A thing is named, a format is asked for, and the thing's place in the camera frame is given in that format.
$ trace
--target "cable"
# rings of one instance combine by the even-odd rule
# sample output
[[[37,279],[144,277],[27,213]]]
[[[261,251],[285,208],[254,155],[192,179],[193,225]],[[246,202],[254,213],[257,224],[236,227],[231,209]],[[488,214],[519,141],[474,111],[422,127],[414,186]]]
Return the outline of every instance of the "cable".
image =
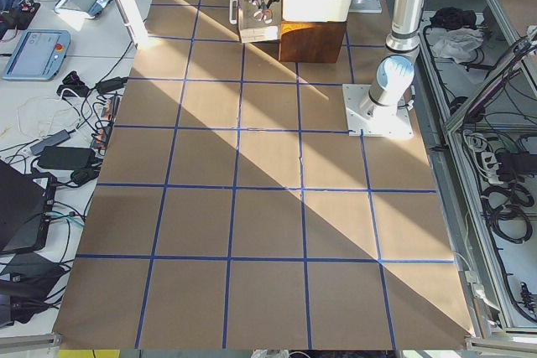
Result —
[[[459,258],[466,263],[468,270],[473,270],[472,265],[468,262],[468,260],[459,252],[453,252],[454,255],[459,256]]]
[[[293,352],[290,352],[289,353],[289,356],[292,356],[293,354],[300,354],[300,355],[303,355],[305,356],[306,358],[311,358],[309,355],[307,355],[305,352],[303,351],[293,351]]]
[[[72,222],[74,224],[77,224],[80,228],[84,228],[84,224],[75,220],[74,218],[72,218],[71,215],[65,215],[65,214],[61,214],[57,211],[50,211],[49,213],[47,214],[50,214],[52,217],[54,217],[51,221],[57,221],[57,220],[61,220],[61,219],[66,219],[67,222]]]
[[[112,68],[108,71],[108,73],[106,73],[98,82],[97,84],[103,82],[117,67],[117,65],[119,65],[119,63],[123,60],[123,58],[125,57],[125,55],[127,54],[128,50],[131,49],[131,45],[133,44],[133,41],[130,41],[127,45],[127,48],[125,49],[125,51],[123,52],[123,54],[119,57],[119,59],[117,60],[117,62],[114,64],[114,66],[112,66]]]
[[[72,211],[74,211],[76,213],[76,215],[78,215],[84,222],[86,222],[86,218],[85,216],[83,216],[75,207],[71,206],[71,205],[68,205],[66,203],[62,203],[61,201],[58,201],[58,200],[55,200],[54,201],[54,204],[55,205],[63,205],[64,207],[67,207],[68,209],[71,209]]]

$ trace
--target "white cable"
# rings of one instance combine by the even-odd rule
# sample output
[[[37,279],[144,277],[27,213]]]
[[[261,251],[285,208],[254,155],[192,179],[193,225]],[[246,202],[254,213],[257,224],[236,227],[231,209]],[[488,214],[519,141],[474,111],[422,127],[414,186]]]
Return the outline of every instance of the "white cable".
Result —
[[[468,260],[459,252],[453,252],[454,255],[458,256],[460,259],[462,259],[462,261],[464,261],[464,263],[466,263],[467,267],[468,267],[468,270],[472,270],[472,271],[475,271],[473,266],[468,262]]]
[[[67,88],[67,87],[64,88],[64,89],[61,91],[60,95],[58,96],[58,99],[64,101],[64,94],[65,94],[66,91],[70,92],[70,93],[71,93],[73,96],[75,96],[76,98],[82,99],[81,96],[79,96],[78,94],[76,94],[71,88]]]
[[[70,122],[69,124],[65,124],[65,125],[62,125],[63,127],[70,127],[70,126],[73,126],[73,125],[78,125],[78,123],[80,123],[81,121],[81,117],[79,116],[78,114],[78,111],[76,110],[76,108],[72,105],[70,105],[69,103],[65,102],[69,107],[66,108],[66,109],[60,109],[60,110],[57,110],[53,113],[52,117],[50,117],[50,120],[49,121],[41,121],[41,120],[37,120],[37,127],[38,127],[38,133],[37,134],[30,134],[30,133],[26,133],[23,129],[23,125],[22,125],[22,120],[21,120],[21,111],[27,107],[27,105],[30,103],[30,102],[34,102],[34,101],[37,101],[37,100],[49,100],[49,101],[54,101],[54,102],[65,102],[64,100],[61,100],[61,99],[58,99],[58,98],[53,98],[53,97],[50,97],[50,96],[36,96],[36,97],[33,97],[33,98],[29,98],[28,100],[26,100],[26,102],[19,106],[17,108],[17,124],[18,124],[18,130],[24,135],[24,136],[27,136],[27,137],[30,137],[30,138],[45,138],[47,137],[48,135],[50,135],[50,131],[52,129],[52,126],[55,122],[55,119],[56,119],[56,115],[58,115],[59,113],[61,112],[67,112],[67,111],[73,111],[74,113],[76,113],[76,119],[73,121],[73,122]],[[39,129],[40,126],[42,126],[43,124],[45,124],[46,126],[43,128],[43,129]]]
[[[305,356],[306,358],[311,358],[309,355],[307,355],[305,352],[302,352],[302,351],[293,351],[293,352],[290,352],[290,353],[289,353],[289,356],[292,356],[293,354],[301,354],[301,355]]]
[[[17,26],[15,26],[15,34],[13,34],[13,36],[11,38],[8,38],[8,39],[0,39],[0,42],[9,42],[9,41],[13,41],[15,38],[17,38],[17,34],[18,34],[18,28]]]

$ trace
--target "power adapter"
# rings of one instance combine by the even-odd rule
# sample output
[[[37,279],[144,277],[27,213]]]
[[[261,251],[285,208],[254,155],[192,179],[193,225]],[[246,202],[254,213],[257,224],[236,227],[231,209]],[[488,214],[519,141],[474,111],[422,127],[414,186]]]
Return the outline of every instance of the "power adapter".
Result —
[[[73,171],[70,175],[70,180],[77,186],[87,184],[90,180],[93,180],[99,176],[99,172],[93,168],[83,168]]]
[[[95,89],[99,94],[103,95],[123,88],[126,82],[127,77],[114,77],[113,79],[103,80],[95,84]]]

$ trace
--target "metal bracket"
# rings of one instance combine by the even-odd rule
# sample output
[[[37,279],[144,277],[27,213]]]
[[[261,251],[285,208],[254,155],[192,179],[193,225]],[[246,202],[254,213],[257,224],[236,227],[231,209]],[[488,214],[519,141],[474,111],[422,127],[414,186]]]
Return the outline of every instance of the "metal bracket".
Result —
[[[376,136],[408,139],[414,136],[406,108],[399,108],[397,114],[380,121],[369,121],[357,113],[358,103],[368,96],[370,86],[344,84],[343,99],[347,114],[347,127],[351,136]]]

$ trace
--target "charger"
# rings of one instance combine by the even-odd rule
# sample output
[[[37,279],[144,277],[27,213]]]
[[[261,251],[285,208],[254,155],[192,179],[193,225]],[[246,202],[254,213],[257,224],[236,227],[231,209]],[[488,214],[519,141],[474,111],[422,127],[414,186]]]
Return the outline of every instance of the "charger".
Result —
[[[114,77],[113,79],[103,80],[95,84],[95,89],[101,95],[107,94],[123,88],[127,80],[127,77]]]

